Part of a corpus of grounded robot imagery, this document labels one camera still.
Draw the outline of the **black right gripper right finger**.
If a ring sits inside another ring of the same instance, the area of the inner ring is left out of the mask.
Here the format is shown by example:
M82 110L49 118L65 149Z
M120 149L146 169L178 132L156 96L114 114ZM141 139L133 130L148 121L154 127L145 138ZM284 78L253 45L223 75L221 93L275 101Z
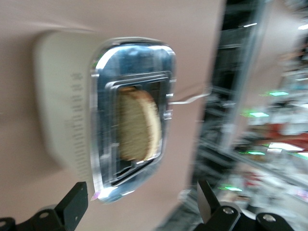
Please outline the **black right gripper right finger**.
M196 231L255 231L255 220L232 203L220 203L206 180L197 183L197 205L202 223Z

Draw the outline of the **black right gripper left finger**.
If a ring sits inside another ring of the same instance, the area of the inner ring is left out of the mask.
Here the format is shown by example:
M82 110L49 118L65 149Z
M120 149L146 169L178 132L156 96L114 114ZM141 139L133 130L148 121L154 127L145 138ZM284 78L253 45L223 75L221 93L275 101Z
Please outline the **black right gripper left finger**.
M18 231L74 231L88 208L85 182L76 183L54 209L37 212L16 226Z

